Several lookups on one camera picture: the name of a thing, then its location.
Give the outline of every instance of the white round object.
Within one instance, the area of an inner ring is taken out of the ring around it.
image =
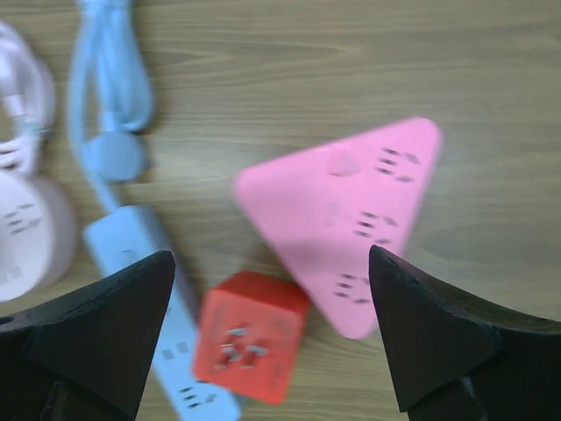
[[[60,186],[0,170],[0,301],[58,281],[76,255],[77,233]]]

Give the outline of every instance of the extension cord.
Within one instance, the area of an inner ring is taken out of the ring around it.
[[[245,169],[240,208],[333,327],[376,326],[372,244],[401,255],[437,164],[442,134],[410,118]]]
[[[152,92],[131,27],[131,0],[79,0],[80,28],[68,97],[68,128],[76,159],[107,216],[84,230],[103,276],[160,250],[172,251],[148,206],[123,206],[110,182],[142,174],[146,149],[134,132],[148,123]],[[100,134],[87,140],[84,127],[89,74],[96,77]],[[195,290],[176,258],[174,287],[153,359],[156,375],[181,421],[236,421],[241,399],[190,373],[198,330]]]
[[[270,404],[282,403],[311,302],[292,283],[240,272],[207,292],[194,372]]]
[[[61,188],[36,176],[53,123],[54,82],[11,26],[0,22],[0,90],[15,137],[0,142],[0,301],[58,281],[77,251],[77,223]]]

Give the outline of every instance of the coiled blue cable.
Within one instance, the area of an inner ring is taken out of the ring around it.
[[[102,207],[111,213],[121,203],[109,182],[130,181],[146,168],[146,151],[133,133],[148,124],[153,93],[132,29],[131,0],[77,4],[82,25],[68,83],[68,137]],[[95,79],[100,134],[88,140],[90,77]]]

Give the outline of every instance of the power socket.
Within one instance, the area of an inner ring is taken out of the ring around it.
[[[195,375],[282,403],[310,305],[294,283],[253,272],[232,276],[205,295]]]
[[[433,122],[411,118],[238,175],[241,210],[347,338],[377,326],[368,252],[375,244],[402,255],[441,142]]]
[[[118,208],[87,226],[84,239],[102,276],[160,250],[173,251],[160,219],[149,206]],[[243,399],[199,382],[190,373],[198,337],[198,300],[178,259],[175,267],[174,287],[153,359],[156,375],[181,421],[236,421],[242,415]]]

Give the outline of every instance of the light blue cable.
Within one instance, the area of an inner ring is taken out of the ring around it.
[[[144,149],[131,132],[148,124],[153,93],[132,29],[131,0],[77,3],[82,25],[68,83],[68,136],[83,173],[111,213],[121,203],[108,181],[129,181],[146,166]],[[93,140],[85,124],[90,77],[96,81],[101,133]]]

